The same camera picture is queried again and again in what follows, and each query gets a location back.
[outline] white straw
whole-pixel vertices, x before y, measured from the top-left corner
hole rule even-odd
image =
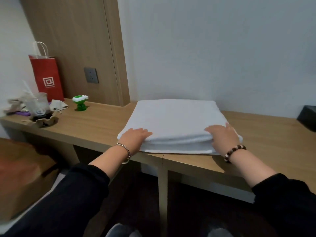
[[[23,81],[23,83],[24,83],[24,85],[25,85],[25,87],[26,87],[26,89],[27,89],[27,92],[28,92],[32,97],[35,98],[35,95],[34,95],[33,92],[31,91],[31,88],[30,88],[29,85],[26,83],[26,81],[25,81],[25,80],[22,80],[22,81]]]

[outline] dark floor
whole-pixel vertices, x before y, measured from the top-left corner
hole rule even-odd
[[[137,228],[143,237],[159,236],[158,179],[140,173],[125,194],[102,236],[116,223]],[[169,184],[168,236],[206,236],[210,224],[227,227],[234,236],[276,237],[253,205],[180,183]]]

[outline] gray outlet plate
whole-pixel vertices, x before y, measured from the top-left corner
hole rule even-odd
[[[85,68],[83,68],[83,70],[84,70],[84,74],[86,76],[88,83],[96,83],[96,84],[99,83],[96,68],[85,67]]]

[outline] red paper bag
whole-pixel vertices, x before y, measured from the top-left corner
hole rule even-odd
[[[37,45],[37,43],[41,45],[44,44],[42,42],[35,42],[34,44]],[[45,51],[44,47],[43,49],[45,56],[29,55],[38,90],[39,92],[47,93],[48,102],[51,102],[53,99],[64,101],[56,59],[49,57],[48,50]]]

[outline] person's left hand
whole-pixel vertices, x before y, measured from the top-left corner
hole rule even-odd
[[[134,155],[139,151],[142,142],[152,134],[153,133],[149,132],[147,129],[144,130],[143,128],[140,128],[133,130],[133,128],[130,128],[121,136],[118,142],[125,145],[131,155]]]

